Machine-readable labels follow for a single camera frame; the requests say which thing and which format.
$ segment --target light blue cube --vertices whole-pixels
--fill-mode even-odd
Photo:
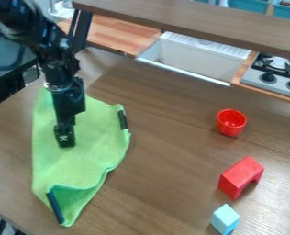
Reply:
[[[228,204],[215,210],[210,219],[210,224],[222,235],[232,232],[238,225],[240,215]]]

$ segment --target wooden shelf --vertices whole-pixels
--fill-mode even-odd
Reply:
[[[189,0],[73,0],[96,14],[290,58],[290,20]]]
[[[66,33],[71,20],[58,23]],[[123,52],[130,57],[136,57],[155,42],[161,31],[127,21],[94,15],[87,41],[96,47],[114,52]]]

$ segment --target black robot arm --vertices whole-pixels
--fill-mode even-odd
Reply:
[[[45,73],[51,91],[57,125],[54,134],[60,147],[75,145],[75,115],[85,111],[83,81],[75,77],[79,61],[71,42],[32,0],[0,0],[0,31],[9,39],[28,45]]]

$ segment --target black cable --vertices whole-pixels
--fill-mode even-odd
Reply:
[[[4,233],[5,227],[6,227],[6,222],[3,219],[1,219],[0,220],[0,235]]]

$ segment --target toy kitchen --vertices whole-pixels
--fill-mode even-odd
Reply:
[[[290,60],[165,32],[138,61],[290,101]]]

